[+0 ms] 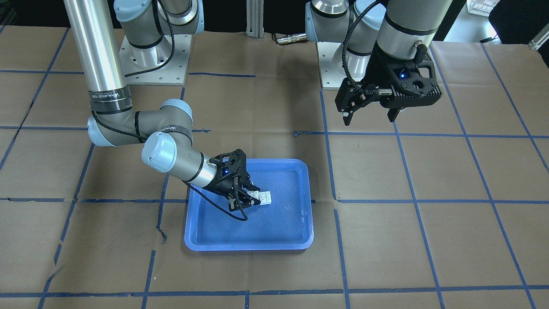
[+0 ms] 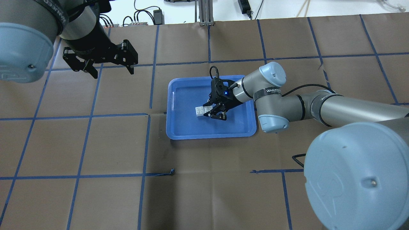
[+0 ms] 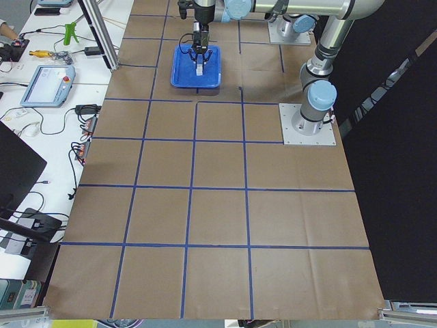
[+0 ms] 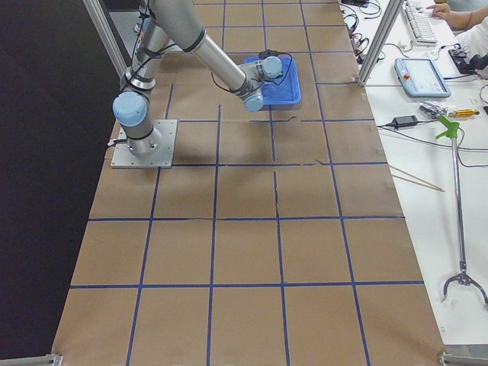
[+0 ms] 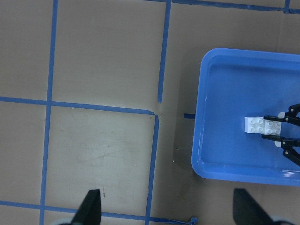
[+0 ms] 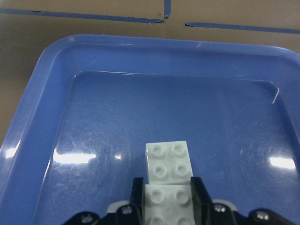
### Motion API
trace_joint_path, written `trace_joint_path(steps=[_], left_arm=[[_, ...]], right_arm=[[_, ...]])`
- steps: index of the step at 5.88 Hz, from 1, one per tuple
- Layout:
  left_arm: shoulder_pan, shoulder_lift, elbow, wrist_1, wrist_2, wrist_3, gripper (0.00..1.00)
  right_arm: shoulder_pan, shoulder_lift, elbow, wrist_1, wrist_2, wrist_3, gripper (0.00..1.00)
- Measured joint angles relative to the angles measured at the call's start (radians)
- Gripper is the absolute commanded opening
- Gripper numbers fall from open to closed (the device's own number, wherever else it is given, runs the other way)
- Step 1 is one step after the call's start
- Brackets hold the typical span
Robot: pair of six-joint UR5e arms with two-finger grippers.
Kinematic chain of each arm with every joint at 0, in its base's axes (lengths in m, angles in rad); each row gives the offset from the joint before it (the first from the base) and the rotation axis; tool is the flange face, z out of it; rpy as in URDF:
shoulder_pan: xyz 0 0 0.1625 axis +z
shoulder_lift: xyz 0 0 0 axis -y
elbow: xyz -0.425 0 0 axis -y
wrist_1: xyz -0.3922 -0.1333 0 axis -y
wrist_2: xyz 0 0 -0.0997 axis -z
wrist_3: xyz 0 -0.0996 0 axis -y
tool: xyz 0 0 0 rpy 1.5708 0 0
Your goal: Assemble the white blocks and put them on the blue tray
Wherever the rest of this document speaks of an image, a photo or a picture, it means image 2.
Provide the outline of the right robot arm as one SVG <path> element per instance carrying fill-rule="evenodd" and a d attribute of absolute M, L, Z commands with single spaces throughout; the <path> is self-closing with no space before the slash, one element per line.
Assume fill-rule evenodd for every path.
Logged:
<path fill-rule="evenodd" d="M 279 133 L 291 122 L 313 119 L 329 130 L 305 153 L 305 189 L 328 230 L 397 230 L 408 222 L 408 108 L 337 94 L 282 94 L 284 69 L 262 65 L 239 80 L 211 76 L 203 115 L 226 113 L 253 101 L 260 127 Z"/>

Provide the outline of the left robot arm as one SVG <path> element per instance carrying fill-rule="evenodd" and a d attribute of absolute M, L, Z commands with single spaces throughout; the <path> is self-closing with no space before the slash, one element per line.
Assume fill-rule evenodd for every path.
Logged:
<path fill-rule="evenodd" d="M 2 81 L 31 83 L 42 78 L 59 36 L 63 60 L 73 71 L 98 78 L 94 64 L 113 63 L 134 73 L 138 53 L 129 40 L 114 44 L 99 22 L 108 0 L 2 0 L 0 75 Z"/>

